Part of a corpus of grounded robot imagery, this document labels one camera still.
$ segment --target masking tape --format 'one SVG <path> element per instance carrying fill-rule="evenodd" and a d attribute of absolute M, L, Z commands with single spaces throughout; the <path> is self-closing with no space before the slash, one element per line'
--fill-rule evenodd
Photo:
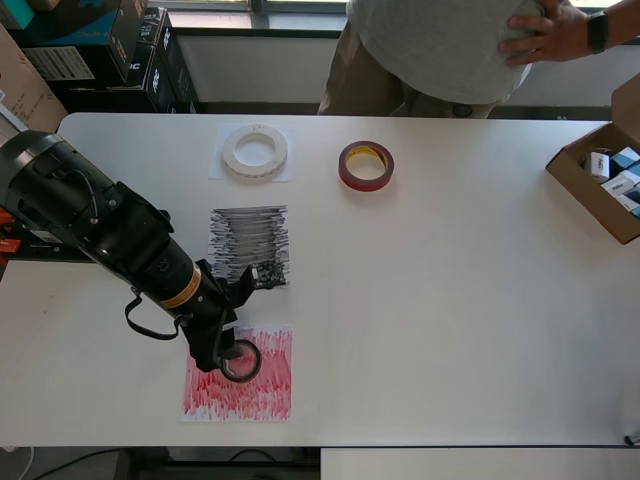
<path fill-rule="evenodd" d="M 384 173 L 377 178 L 365 180 L 356 177 L 349 171 L 348 163 L 351 158 L 360 154 L 374 155 L 384 165 Z M 338 161 L 338 174 L 342 181 L 350 188 L 360 192 L 375 192 L 386 186 L 391 180 L 395 164 L 389 151 L 382 145 L 374 142 L 355 142 L 345 148 Z"/>
<path fill-rule="evenodd" d="M 236 147 L 241 141 L 255 139 L 271 144 L 273 158 L 263 165 L 247 165 L 238 160 Z M 222 160 L 237 175 L 248 178 L 267 177 L 280 170 L 287 161 L 289 147 L 284 135 L 268 125 L 249 125 L 233 132 L 222 147 Z"/>

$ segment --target khaki pants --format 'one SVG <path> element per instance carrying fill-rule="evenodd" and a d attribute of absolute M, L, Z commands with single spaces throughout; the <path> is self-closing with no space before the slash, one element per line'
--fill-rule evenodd
<path fill-rule="evenodd" d="M 496 104 L 463 105 L 420 93 L 385 70 L 347 23 L 319 115 L 487 118 Z"/>

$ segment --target wall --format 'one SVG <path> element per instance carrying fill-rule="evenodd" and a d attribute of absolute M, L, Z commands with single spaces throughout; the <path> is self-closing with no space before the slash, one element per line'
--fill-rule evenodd
<path fill-rule="evenodd" d="M 202 101 L 317 103 L 337 40 L 182 37 Z M 640 45 L 570 63 L 535 65 L 509 103 L 607 106 L 611 92 L 640 72 Z"/>

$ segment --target white tape roll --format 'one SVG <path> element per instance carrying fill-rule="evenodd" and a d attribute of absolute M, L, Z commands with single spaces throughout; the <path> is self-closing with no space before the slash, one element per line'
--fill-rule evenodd
<path fill-rule="evenodd" d="M 273 158 L 263 165 L 247 165 L 238 160 L 236 147 L 241 141 L 266 142 L 273 147 Z M 222 147 L 222 160 L 229 169 L 243 177 L 260 178 L 280 170 L 287 161 L 289 147 L 287 140 L 278 130 L 268 125 L 249 125 L 229 135 Z"/>

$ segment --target window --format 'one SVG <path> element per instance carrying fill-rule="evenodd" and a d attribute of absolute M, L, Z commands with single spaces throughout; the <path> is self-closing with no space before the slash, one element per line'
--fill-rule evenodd
<path fill-rule="evenodd" d="M 174 8 L 255 12 L 343 13 L 349 0 L 151 0 Z M 580 8 L 603 9 L 621 0 L 570 0 Z"/>
<path fill-rule="evenodd" d="M 571 0 L 576 7 L 582 8 L 609 8 L 621 0 Z"/>

